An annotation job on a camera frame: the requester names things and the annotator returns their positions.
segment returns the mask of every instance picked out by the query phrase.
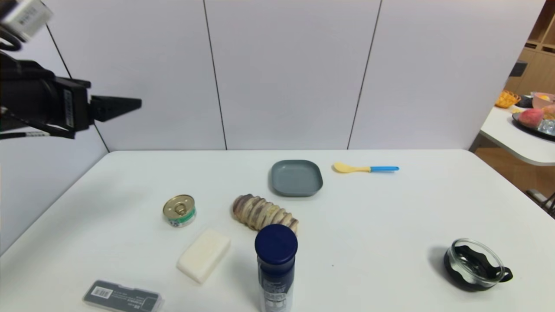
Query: wooden cabinet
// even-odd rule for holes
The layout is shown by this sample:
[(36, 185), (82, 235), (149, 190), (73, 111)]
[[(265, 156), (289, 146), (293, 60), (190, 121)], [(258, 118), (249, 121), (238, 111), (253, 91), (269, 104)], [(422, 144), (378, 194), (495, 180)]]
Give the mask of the wooden cabinet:
[(522, 77), (511, 77), (505, 89), (517, 94), (555, 93), (555, 1), (546, 1), (518, 59), (528, 62)]

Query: tin can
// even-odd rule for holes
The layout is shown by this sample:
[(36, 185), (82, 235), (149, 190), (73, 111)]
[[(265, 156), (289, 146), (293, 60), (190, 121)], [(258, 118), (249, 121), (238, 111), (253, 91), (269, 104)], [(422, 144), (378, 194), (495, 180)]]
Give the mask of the tin can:
[(195, 200), (189, 195), (177, 195), (166, 202), (163, 212), (169, 224), (182, 228), (195, 219)]

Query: dark blue cap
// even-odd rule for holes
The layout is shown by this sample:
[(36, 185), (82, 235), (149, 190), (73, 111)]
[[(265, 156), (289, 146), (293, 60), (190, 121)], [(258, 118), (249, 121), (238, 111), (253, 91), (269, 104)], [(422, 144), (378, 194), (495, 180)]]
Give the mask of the dark blue cap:
[(298, 247), (295, 233), (281, 224), (270, 224), (261, 229), (254, 240), (258, 257), (272, 265), (287, 263), (295, 256)]

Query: orange basket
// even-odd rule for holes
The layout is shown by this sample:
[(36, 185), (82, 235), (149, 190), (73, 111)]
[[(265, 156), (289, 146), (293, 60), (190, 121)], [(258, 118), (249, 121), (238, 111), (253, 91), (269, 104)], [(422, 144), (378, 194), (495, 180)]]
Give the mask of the orange basket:
[(497, 98), (497, 101), (495, 101), (495, 106), (501, 108), (509, 108), (512, 105), (520, 102), (520, 100), (520, 95), (512, 93), (511, 91), (503, 90), (503, 92), (501, 92), (501, 94)]

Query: pink bowl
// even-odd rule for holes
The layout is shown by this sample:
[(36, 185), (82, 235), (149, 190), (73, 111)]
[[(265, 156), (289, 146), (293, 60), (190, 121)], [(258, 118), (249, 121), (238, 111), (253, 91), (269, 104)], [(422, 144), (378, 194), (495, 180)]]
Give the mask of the pink bowl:
[[(540, 98), (540, 96), (542, 95), (547, 96), (549, 100), (544, 100)], [(555, 95), (553, 94), (537, 92), (534, 94), (534, 98), (532, 99), (532, 107), (537, 109), (542, 109), (547, 105), (553, 104), (554, 99), (555, 99)]]

